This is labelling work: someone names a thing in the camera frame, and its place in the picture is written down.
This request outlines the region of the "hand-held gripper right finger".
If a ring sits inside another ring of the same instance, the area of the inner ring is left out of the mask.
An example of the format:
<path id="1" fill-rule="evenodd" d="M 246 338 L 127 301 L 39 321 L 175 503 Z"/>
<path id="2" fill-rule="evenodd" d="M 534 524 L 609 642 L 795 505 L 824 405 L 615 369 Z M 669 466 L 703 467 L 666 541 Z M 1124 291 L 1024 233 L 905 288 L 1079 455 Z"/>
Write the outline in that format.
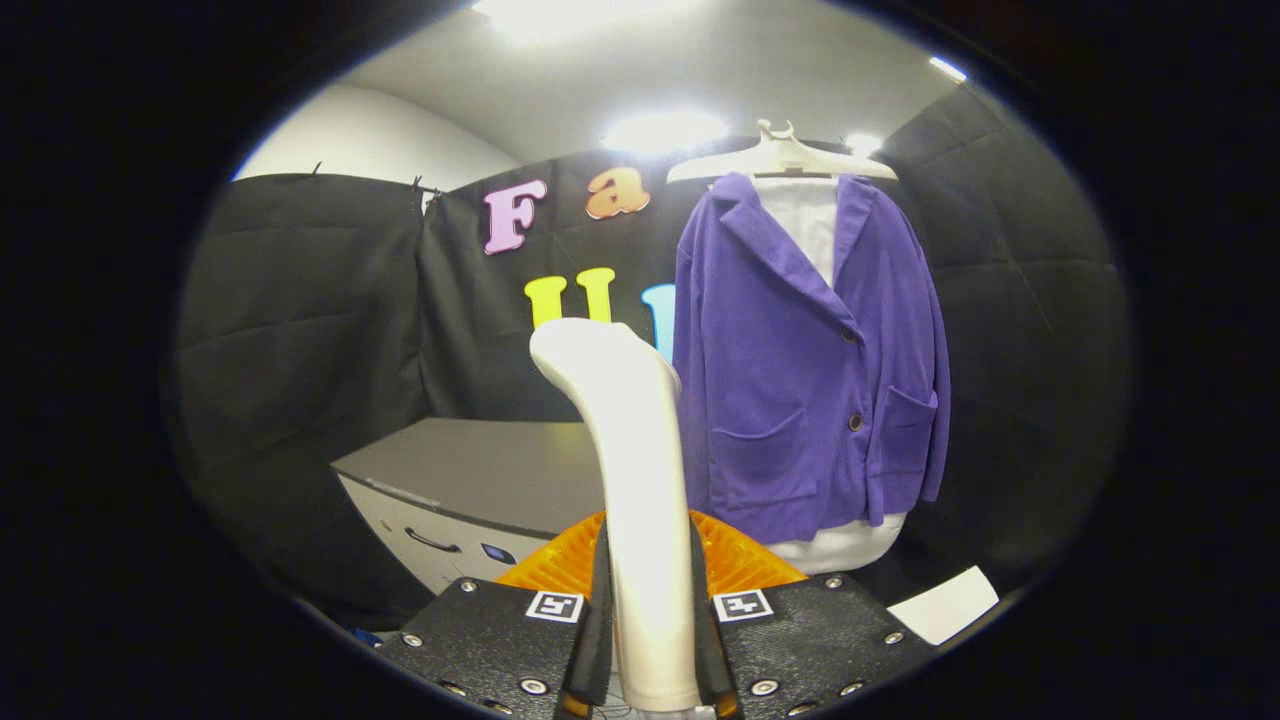
<path id="1" fill-rule="evenodd" d="M 703 512 L 690 516 L 694 669 L 714 719 L 786 719 L 924 667 L 934 646 L 850 575 L 809 577 Z"/>

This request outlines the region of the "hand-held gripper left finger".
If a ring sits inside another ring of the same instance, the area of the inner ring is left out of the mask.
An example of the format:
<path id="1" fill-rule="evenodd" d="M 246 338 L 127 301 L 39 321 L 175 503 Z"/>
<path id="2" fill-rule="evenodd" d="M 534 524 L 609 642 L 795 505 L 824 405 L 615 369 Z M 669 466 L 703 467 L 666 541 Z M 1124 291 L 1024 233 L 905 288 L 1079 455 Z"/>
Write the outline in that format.
<path id="1" fill-rule="evenodd" d="M 489 582 L 461 577 L 376 653 L 499 717 L 596 719 L 611 693 L 604 512 Z"/>

